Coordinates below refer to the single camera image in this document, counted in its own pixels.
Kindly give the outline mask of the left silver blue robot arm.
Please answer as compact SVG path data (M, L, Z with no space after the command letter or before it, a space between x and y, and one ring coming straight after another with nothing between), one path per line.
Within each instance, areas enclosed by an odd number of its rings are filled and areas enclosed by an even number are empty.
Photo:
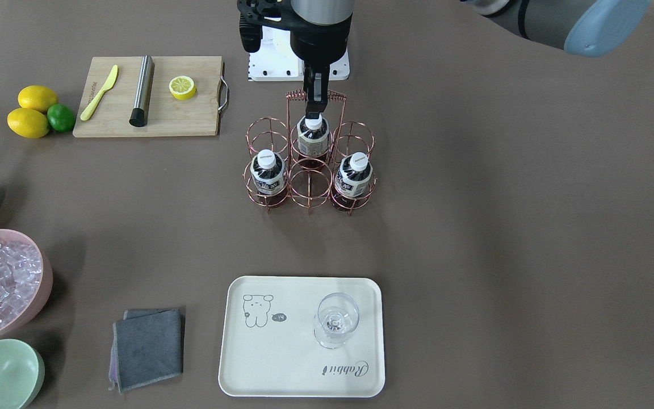
M524 39L570 55L599 57L639 25L649 1L472 1L473 10ZM353 1L239 1L239 32L249 53L261 47L264 27L288 31L304 61L307 119L328 104L330 65L347 51Z

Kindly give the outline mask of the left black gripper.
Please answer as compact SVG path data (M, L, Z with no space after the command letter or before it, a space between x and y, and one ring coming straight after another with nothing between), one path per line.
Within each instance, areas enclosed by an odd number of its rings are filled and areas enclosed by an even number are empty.
M248 21L292 32L309 44L335 43L336 58L347 50L355 8L353 1L239 1L238 11ZM307 62L303 90L306 119L317 119L329 103L330 60Z

